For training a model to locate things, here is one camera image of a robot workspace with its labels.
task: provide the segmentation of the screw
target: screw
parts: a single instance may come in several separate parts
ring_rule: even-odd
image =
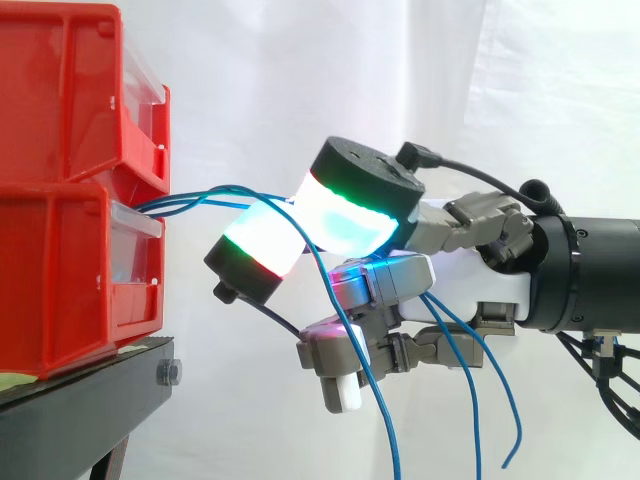
[[[182,362],[177,359],[161,360],[157,371],[158,385],[175,387],[182,380]]]

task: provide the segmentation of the white backdrop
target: white backdrop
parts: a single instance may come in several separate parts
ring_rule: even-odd
[[[514,186],[544,178],[573,215],[640,218],[635,1],[116,3],[172,89],[174,192],[291,194],[341,135],[389,153],[420,142]],[[434,197],[485,188],[449,172],[422,179]],[[371,394],[361,411],[330,415],[290,335],[211,294],[202,258],[236,215],[202,207],[169,220],[163,333],[176,337],[183,383],[131,436],[123,479],[390,479]],[[331,312],[309,259],[270,306],[298,326]],[[637,477],[637,444],[555,339],[520,330],[490,343],[525,436],[501,471],[515,428],[495,373],[476,372],[485,478]],[[474,478],[462,372],[422,366],[381,385],[405,478]]]

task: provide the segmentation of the cylindrical sensor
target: cylindrical sensor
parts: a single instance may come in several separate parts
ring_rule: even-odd
[[[640,333],[640,222],[534,219],[525,328]]]
[[[424,186],[392,157],[329,137],[295,196],[316,245],[352,258],[373,253],[415,209]]]
[[[294,208],[274,201],[289,215]],[[225,230],[204,262],[218,274],[221,286],[214,293],[225,303],[237,294],[264,304],[304,249],[298,231],[278,212],[256,202]]]

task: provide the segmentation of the red plastic drawer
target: red plastic drawer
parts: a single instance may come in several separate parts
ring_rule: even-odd
[[[99,185],[0,184],[0,372],[47,378],[160,329],[163,258],[164,224]]]
[[[169,91],[111,5],[0,2],[2,182],[97,182],[126,205],[169,192]]]

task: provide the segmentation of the black cable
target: black cable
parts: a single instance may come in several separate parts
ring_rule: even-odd
[[[259,312],[265,314],[271,320],[275,321],[278,325],[280,325],[281,327],[284,327],[287,330],[289,330],[289,332],[291,332],[293,335],[295,335],[296,338],[298,338],[298,340],[301,340],[301,338],[300,338],[300,330],[298,330],[296,327],[294,327],[291,323],[287,322],[284,318],[282,318],[276,312],[271,310],[269,307],[267,307],[265,305],[261,305],[261,304],[259,304],[257,302],[254,302],[253,300],[251,300],[248,297],[238,297],[238,298],[240,298],[240,300],[245,302],[247,305],[251,305],[253,308],[258,310]]]
[[[560,340],[560,343],[562,344],[562,346],[564,346],[564,348],[567,349],[567,352],[569,352],[569,354],[573,357],[573,359],[578,363],[578,365],[580,365],[580,367],[582,367],[582,369],[587,373],[587,375],[589,375],[589,377],[591,377],[592,380],[596,380],[597,379],[593,376],[593,369],[589,366],[589,364],[584,360],[584,358],[582,358],[580,356],[580,354],[578,352],[576,352],[576,350],[571,346],[571,344],[564,340],[563,338],[560,337],[559,334],[556,335],[558,337],[558,340]],[[627,404],[627,402],[625,402],[616,392],[614,392],[613,390],[609,389],[609,395],[611,395],[612,399],[618,404],[620,405],[620,407],[622,407],[625,411],[629,412],[632,410],[632,407],[629,406],[629,404]]]
[[[634,350],[633,348],[625,347],[624,345],[620,345],[618,348],[620,348],[623,357],[631,357],[636,360],[640,360],[639,350]]]
[[[571,344],[567,340],[564,340],[563,338],[561,338],[559,334],[556,336],[558,337],[558,340],[560,340],[560,343],[562,344],[562,346],[567,349],[567,352],[569,352],[569,354],[573,357],[573,359],[576,362],[578,362],[578,365],[580,365],[582,369],[585,372],[587,372],[587,375],[593,378],[593,370],[591,369],[589,364],[585,362],[584,358],[582,358],[580,354],[576,352],[576,350],[571,346]]]
[[[488,173],[465,165],[464,163],[456,162],[455,160],[443,158],[440,166],[482,180],[492,187],[497,188],[502,193],[513,197],[537,215],[557,215],[564,213],[558,201],[551,195],[547,184],[541,180],[529,180],[520,187],[520,191],[517,191]]]
[[[412,172],[415,172],[417,168],[444,167],[465,173],[513,197],[536,215],[544,216],[564,213],[558,201],[551,195],[547,184],[541,180],[529,180],[520,187],[520,191],[517,191],[482,170],[455,160],[449,160],[439,153],[432,152],[426,147],[411,142],[406,142],[402,146],[396,156],[396,161]]]
[[[560,339],[560,341],[564,340],[567,343],[570,343],[571,345],[573,345],[574,347],[576,347],[578,350],[582,351],[583,353],[587,353],[587,354],[591,354],[591,349],[589,349],[589,347],[587,347],[586,345],[584,345],[580,340],[578,340],[577,338],[572,337],[571,335],[568,335],[564,332],[558,332],[556,333],[556,337],[558,337]]]
[[[636,382],[633,378],[631,378],[629,375],[627,375],[624,372],[621,372],[620,375],[618,375],[618,377],[620,378],[620,380],[622,380],[631,388],[633,388],[636,392],[640,393],[640,383]]]
[[[598,380],[596,382],[598,387],[598,391],[600,392],[600,398],[602,398],[602,403],[604,403],[607,410],[613,415],[620,425],[624,427],[624,429],[633,435],[637,440],[640,440],[640,428],[629,418],[624,412],[620,410],[618,405],[613,399],[611,388],[609,388],[608,380]]]

